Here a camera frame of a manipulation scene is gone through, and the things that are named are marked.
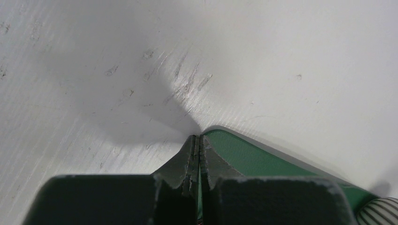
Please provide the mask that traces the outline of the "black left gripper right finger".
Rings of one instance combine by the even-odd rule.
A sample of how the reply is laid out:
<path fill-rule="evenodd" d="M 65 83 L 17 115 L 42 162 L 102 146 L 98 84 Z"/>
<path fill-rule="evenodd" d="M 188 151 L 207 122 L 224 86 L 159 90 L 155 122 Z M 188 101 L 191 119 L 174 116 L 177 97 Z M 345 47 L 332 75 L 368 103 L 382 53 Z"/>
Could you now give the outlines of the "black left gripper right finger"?
<path fill-rule="evenodd" d="M 244 176 L 200 137 L 205 225 L 354 225 L 334 182 L 316 176 Z"/>

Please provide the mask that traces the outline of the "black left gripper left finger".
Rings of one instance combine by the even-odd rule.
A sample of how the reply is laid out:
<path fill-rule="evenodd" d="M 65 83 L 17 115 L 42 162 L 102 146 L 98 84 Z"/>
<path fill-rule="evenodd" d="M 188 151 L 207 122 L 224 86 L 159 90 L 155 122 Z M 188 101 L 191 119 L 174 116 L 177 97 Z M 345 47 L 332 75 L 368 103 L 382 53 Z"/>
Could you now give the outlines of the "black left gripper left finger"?
<path fill-rule="evenodd" d="M 25 225 L 195 225 L 199 137 L 155 172 L 64 174 L 37 193 Z"/>

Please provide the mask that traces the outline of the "green placemat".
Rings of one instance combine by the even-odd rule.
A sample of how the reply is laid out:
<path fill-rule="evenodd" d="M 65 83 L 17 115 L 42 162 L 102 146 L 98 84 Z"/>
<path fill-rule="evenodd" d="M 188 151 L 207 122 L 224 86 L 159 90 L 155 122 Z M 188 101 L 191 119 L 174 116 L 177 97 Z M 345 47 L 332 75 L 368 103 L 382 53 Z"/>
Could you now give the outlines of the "green placemat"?
<path fill-rule="evenodd" d="M 269 146 L 260 148 L 248 140 L 222 129 L 205 132 L 215 152 L 244 176 L 316 176 L 336 183 L 343 191 L 354 218 L 377 196 L 354 185 L 342 182 L 322 171 L 294 159 L 275 155 Z"/>

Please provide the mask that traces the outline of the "grey ribbed mug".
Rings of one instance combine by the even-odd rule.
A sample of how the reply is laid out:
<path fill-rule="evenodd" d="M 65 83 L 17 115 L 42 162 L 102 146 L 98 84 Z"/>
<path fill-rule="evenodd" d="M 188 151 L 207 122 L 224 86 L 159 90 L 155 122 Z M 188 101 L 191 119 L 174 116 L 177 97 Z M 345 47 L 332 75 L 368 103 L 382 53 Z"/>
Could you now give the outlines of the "grey ribbed mug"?
<path fill-rule="evenodd" d="M 397 225 L 398 200 L 385 197 L 370 201 L 356 215 L 359 225 Z"/>

